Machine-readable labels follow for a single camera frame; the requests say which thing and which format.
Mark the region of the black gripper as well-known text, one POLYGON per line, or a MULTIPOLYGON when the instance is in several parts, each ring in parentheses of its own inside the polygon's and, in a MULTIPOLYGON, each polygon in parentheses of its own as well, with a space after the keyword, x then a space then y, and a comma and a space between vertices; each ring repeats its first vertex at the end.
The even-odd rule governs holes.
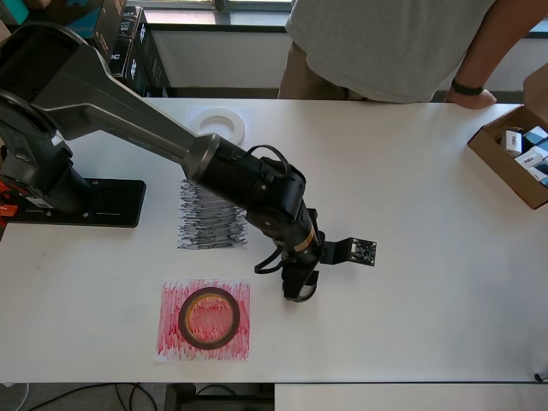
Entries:
POLYGON ((307 300, 306 286, 315 286, 318 282, 319 274, 316 267, 319 260, 295 259, 285 257, 282 259, 283 271, 283 297, 286 301, 304 302, 307 300))

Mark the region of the person left hand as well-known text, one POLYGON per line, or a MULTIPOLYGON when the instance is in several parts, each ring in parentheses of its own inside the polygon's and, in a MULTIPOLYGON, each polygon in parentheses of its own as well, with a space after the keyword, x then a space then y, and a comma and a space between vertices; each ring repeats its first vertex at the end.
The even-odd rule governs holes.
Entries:
POLYGON ((451 88, 445 94, 444 102, 457 104, 463 108, 470 110, 481 110, 494 105, 497 102, 497 99, 491 92, 486 89, 484 89, 478 95, 465 95, 458 93, 453 88, 451 88))

